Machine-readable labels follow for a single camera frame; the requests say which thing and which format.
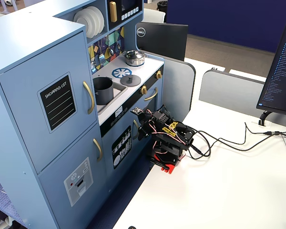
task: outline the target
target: trash can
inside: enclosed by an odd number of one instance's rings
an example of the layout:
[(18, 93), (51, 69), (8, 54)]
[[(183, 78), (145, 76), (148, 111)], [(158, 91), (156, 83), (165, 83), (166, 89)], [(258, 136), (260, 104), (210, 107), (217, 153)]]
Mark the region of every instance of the trash can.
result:
[(167, 1), (160, 1), (160, 2), (158, 2), (157, 3), (157, 10), (165, 13), (164, 22), (166, 22)]

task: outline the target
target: blue wall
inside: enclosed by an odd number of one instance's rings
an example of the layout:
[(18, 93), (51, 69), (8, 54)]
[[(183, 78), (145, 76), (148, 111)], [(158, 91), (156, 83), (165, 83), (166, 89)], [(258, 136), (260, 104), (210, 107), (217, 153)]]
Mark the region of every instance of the blue wall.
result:
[(167, 23), (189, 34), (275, 52), (286, 23), (286, 0), (169, 0)]

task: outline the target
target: stack of plates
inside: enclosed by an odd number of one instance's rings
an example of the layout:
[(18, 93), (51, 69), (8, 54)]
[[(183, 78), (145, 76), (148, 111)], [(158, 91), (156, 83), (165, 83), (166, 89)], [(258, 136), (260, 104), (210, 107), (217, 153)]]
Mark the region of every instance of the stack of plates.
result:
[(104, 17), (102, 12), (95, 6), (89, 6), (77, 12), (73, 21), (86, 26), (88, 38), (96, 36), (104, 29)]

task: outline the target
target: colorful backsplash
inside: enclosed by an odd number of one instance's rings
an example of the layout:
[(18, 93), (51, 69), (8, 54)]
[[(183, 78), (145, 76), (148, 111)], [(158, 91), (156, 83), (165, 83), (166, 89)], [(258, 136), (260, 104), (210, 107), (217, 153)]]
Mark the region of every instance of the colorful backsplash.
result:
[[(113, 55), (109, 52), (109, 47), (113, 50)], [(92, 73), (96, 73), (102, 67), (114, 60), (124, 51), (124, 27), (119, 28), (110, 35), (103, 37), (98, 42), (94, 43), (88, 48), (91, 62), (96, 65)], [(103, 54), (105, 62), (100, 62), (100, 55)]]

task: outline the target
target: chair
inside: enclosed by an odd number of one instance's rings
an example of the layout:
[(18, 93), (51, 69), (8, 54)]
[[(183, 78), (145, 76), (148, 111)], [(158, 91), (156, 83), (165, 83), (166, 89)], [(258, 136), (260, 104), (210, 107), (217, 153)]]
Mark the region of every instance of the chair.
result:
[(144, 9), (142, 22), (164, 23), (165, 13), (157, 10)]

